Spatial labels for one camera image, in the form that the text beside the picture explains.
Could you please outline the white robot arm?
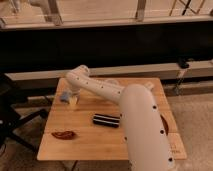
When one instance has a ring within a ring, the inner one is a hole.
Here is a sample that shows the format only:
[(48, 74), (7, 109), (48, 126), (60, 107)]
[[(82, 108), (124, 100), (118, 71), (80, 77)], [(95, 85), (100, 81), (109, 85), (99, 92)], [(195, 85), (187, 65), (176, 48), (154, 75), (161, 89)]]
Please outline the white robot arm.
[(66, 80), (75, 94), (84, 88), (119, 106), (131, 171), (177, 171), (157, 102), (147, 86), (93, 79), (85, 65), (68, 71)]

